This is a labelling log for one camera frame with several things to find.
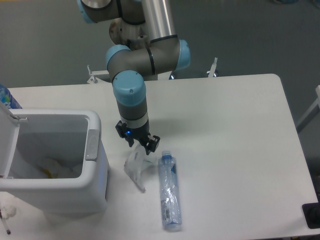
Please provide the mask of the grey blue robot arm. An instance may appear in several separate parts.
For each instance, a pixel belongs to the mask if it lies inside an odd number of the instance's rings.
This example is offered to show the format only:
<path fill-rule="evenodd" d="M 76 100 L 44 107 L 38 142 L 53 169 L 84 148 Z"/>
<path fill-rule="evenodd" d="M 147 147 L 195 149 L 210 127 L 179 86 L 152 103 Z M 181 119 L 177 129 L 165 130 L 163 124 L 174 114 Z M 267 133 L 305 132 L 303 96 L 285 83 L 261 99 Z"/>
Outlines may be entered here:
<path fill-rule="evenodd" d="M 115 43 L 105 55 L 120 121 L 115 128 L 129 146 L 138 141 L 147 155 L 154 153 L 160 137 L 150 134 L 145 77 L 178 71 L 191 63 L 188 43 L 179 39 L 168 0 L 79 0 L 87 23 L 120 20 L 130 27 L 146 25 L 141 47 L 133 41 Z"/>

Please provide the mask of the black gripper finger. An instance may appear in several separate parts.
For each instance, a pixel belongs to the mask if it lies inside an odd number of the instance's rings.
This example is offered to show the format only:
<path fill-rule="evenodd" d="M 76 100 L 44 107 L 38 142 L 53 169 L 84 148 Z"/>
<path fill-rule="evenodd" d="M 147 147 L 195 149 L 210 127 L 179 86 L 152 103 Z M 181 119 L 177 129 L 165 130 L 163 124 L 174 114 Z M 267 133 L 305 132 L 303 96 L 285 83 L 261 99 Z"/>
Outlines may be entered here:
<path fill-rule="evenodd" d="M 120 138 L 125 139 L 131 148 L 134 144 L 134 138 L 132 137 L 132 131 L 128 128 L 126 122 L 122 122 L 121 120 L 116 124 L 115 129 Z"/>
<path fill-rule="evenodd" d="M 145 153 L 154 153 L 159 146 L 160 137 L 157 135 L 147 135 L 139 139 L 140 144 L 144 147 Z"/>

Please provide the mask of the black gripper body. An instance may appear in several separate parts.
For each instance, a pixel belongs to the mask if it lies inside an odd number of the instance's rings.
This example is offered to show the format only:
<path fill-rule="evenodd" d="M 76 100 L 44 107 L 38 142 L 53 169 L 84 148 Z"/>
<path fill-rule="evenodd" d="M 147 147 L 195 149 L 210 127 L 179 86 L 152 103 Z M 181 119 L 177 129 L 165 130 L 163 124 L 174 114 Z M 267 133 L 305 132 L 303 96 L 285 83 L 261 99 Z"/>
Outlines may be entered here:
<path fill-rule="evenodd" d="M 144 125 L 138 127 L 138 128 L 130 128 L 132 132 L 132 137 L 135 140 L 137 140 L 140 143 L 140 139 L 144 136 L 151 135 L 150 134 L 150 125 L 149 120 L 147 120 Z"/>

